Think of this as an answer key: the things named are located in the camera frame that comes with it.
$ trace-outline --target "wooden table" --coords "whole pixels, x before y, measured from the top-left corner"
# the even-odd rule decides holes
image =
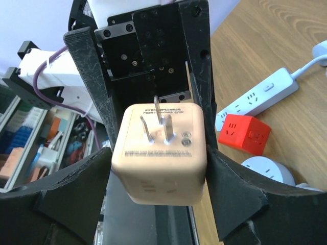
[[[241,0],[212,37],[218,111],[281,67],[296,71],[327,40],[326,0]],[[327,190],[327,78],[314,65],[300,89],[257,116],[270,133],[264,156],[290,169],[296,183]],[[251,157],[224,145],[238,163]],[[194,206],[201,245],[220,244],[207,189]]]

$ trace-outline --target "power strip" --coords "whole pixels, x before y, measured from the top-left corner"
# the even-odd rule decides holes
[[[286,68],[281,68],[247,91],[216,115],[216,130],[221,131],[228,114],[256,116],[299,88]]]

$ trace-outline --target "power adapter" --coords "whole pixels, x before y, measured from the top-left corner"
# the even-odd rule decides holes
[[[138,204],[189,206],[206,171],[202,109],[194,103],[135,104],[124,113],[112,169]]]

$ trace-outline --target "plug prong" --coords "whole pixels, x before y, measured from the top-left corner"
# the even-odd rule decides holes
[[[159,124],[161,125],[162,124],[162,116],[161,116],[158,96],[154,97],[154,106],[155,106],[155,110],[157,112]]]
[[[170,142],[170,140],[174,137],[172,116],[168,114],[163,118],[163,128],[165,129],[166,141]]]
[[[148,129],[147,123],[145,122],[145,120],[144,120],[144,118],[142,116],[140,116],[140,119],[141,119],[141,122],[142,122],[144,133],[148,137],[148,141],[149,142],[152,142],[153,141],[153,138],[152,138],[151,134],[149,133],[149,129]]]

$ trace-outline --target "white cable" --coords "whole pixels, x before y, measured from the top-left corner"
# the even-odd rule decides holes
[[[327,55],[321,55],[321,56],[318,56],[317,58],[313,59],[308,64],[306,64],[304,67],[302,67],[299,70],[293,72],[291,74],[291,77],[294,80],[297,79],[299,76],[301,76],[303,73],[305,73],[311,66],[313,66],[316,63],[318,63],[321,60],[327,60]]]
[[[87,110],[85,111],[85,114],[81,115],[81,117],[86,117],[88,115],[88,113],[90,112],[92,106],[93,106],[93,101],[91,101],[90,105],[88,106]]]

